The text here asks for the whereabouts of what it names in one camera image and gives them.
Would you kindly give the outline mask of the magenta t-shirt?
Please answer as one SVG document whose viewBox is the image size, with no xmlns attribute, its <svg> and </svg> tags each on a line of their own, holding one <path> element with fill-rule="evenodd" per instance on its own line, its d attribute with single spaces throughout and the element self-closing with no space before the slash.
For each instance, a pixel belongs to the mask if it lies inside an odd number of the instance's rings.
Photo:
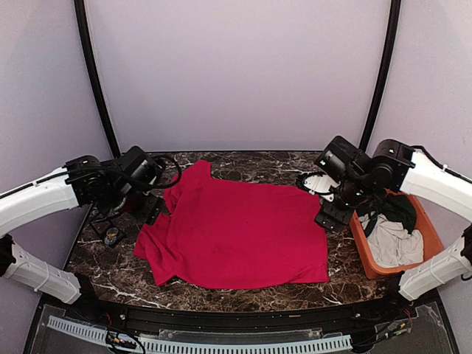
<svg viewBox="0 0 472 354">
<path fill-rule="evenodd" d="M 329 280 L 320 201 L 295 187 L 224 181 L 199 161 L 164 193 L 168 212 L 143 226 L 134 254 L 157 285 L 251 290 Z"/>
</svg>

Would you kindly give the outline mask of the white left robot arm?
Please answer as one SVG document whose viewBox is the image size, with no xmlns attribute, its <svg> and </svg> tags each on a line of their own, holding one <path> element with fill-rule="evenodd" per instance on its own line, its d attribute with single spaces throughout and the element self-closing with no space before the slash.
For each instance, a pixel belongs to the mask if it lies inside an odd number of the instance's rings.
<svg viewBox="0 0 472 354">
<path fill-rule="evenodd" d="M 58 240 L 58 227 L 46 235 L 44 221 L 69 210 L 93 206 L 100 218 L 128 213 L 145 225 L 153 224 L 161 201 L 151 195 L 161 189 L 164 158 L 134 146 L 116 159 L 101 161 L 81 156 L 34 181 L 1 194 L 1 277 L 54 297 L 89 322 L 104 315 L 104 306 L 87 277 L 64 271 L 35 256 L 32 241 L 24 247 L 15 232 L 31 232 L 40 240 Z"/>
</svg>

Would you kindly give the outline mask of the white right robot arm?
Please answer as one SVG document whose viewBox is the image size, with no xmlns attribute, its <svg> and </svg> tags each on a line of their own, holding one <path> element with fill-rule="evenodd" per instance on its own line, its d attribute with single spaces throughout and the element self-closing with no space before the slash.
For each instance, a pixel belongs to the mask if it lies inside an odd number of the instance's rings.
<svg viewBox="0 0 472 354">
<path fill-rule="evenodd" d="M 315 159 L 316 170 L 302 173 L 297 186 L 322 200 L 315 222 L 329 230 L 348 224 L 369 208 L 378 212 L 388 193 L 422 201 L 428 221 L 445 246 L 394 278 L 392 290 L 376 305 L 384 320 L 406 302 L 461 277 L 471 278 L 471 178 L 439 163 L 422 145 L 381 141 L 369 156 L 335 136 Z"/>
</svg>

